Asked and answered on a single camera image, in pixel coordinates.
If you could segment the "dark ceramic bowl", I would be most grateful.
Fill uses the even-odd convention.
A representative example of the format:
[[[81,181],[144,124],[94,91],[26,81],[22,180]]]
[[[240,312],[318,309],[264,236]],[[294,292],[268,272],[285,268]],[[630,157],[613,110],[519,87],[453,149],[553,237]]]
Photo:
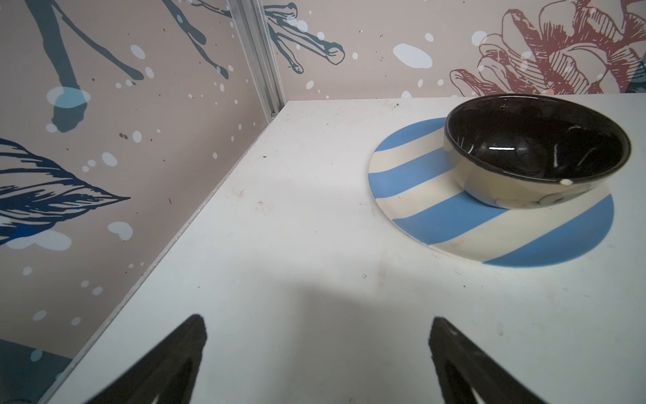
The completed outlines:
[[[632,151],[627,133],[604,114],[523,94],[460,104],[447,115],[443,147],[459,187],[508,210],[582,196],[622,169]]]

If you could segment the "aluminium frame left corner post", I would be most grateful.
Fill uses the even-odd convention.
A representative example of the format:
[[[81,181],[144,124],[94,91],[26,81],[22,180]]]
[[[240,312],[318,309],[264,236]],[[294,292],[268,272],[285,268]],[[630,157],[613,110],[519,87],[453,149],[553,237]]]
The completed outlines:
[[[271,122],[286,105],[286,97],[262,1],[232,0],[228,5],[263,112]]]

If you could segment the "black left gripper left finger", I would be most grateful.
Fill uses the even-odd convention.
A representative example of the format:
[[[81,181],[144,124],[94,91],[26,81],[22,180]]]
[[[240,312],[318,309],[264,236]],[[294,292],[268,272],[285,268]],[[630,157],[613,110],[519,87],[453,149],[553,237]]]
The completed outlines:
[[[193,314],[90,403],[189,403],[207,341],[205,321]]]

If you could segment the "blue striped plate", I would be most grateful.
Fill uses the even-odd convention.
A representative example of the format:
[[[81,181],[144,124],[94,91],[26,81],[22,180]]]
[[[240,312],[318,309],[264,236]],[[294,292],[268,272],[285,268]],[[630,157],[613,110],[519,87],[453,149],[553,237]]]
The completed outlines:
[[[480,264],[542,267],[577,259],[609,234],[615,206],[605,185],[547,209],[505,210],[479,202],[451,177],[444,124],[436,118],[393,132],[369,162],[376,204],[409,237]]]

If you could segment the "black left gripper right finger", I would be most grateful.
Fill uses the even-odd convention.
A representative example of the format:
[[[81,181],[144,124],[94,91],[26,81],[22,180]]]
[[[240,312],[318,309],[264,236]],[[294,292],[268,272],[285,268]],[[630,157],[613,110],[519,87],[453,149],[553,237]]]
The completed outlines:
[[[444,402],[545,404],[446,318],[433,319],[428,345]]]

